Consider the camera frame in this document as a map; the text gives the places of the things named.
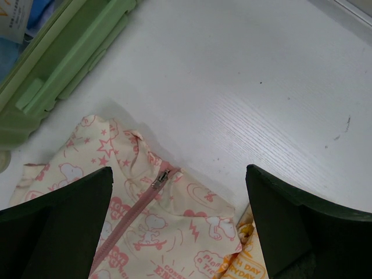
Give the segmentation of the orange cartoon zip hoodie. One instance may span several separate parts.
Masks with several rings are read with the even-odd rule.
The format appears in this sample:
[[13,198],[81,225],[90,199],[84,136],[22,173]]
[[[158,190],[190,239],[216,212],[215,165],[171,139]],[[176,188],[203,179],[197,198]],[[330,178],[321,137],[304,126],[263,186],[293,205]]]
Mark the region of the orange cartoon zip hoodie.
[[246,208],[237,229],[241,250],[224,258],[214,278],[268,278],[251,206]]

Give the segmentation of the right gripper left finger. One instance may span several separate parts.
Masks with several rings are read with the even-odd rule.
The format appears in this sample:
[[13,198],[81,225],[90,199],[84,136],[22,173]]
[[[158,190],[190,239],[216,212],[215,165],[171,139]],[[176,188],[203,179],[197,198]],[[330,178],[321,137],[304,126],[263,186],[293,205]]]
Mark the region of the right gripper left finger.
[[110,167],[1,211],[1,278],[88,278],[113,188]]

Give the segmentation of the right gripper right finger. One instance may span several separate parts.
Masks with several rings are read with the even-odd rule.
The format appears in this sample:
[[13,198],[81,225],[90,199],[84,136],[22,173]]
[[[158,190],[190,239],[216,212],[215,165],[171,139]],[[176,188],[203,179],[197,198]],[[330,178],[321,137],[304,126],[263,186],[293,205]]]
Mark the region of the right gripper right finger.
[[269,278],[371,278],[371,213],[254,164],[246,168],[246,186]]

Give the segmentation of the small white box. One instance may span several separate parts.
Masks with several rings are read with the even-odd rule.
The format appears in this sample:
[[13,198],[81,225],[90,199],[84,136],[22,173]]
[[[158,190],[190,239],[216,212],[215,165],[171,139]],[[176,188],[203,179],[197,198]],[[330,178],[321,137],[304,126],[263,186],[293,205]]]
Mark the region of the small white box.
[[23,41],[33,0],[0,0],[1,38],[20,44]]

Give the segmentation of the pink cartoon zip hoodie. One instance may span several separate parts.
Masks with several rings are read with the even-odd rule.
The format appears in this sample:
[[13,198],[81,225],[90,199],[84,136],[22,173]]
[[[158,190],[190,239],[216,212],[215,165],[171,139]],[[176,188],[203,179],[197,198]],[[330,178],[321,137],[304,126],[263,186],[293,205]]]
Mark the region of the pink cartoon zip hoodie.
[[91,278],[213,278],[239,252],[234,207],[150,151],[115,119],[82,119],[47,164],[27,164],[10,199],[18,205],[113,171],[113,192]]

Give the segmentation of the green suitcase blue lining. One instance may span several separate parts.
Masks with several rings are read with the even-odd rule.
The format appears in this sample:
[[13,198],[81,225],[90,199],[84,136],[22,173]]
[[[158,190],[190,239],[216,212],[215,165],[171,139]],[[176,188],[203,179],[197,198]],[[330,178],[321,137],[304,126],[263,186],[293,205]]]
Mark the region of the green suitcase blue lining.
[[1,150],[27,141],[125,28],[138,1],[63,1],[1,83]]

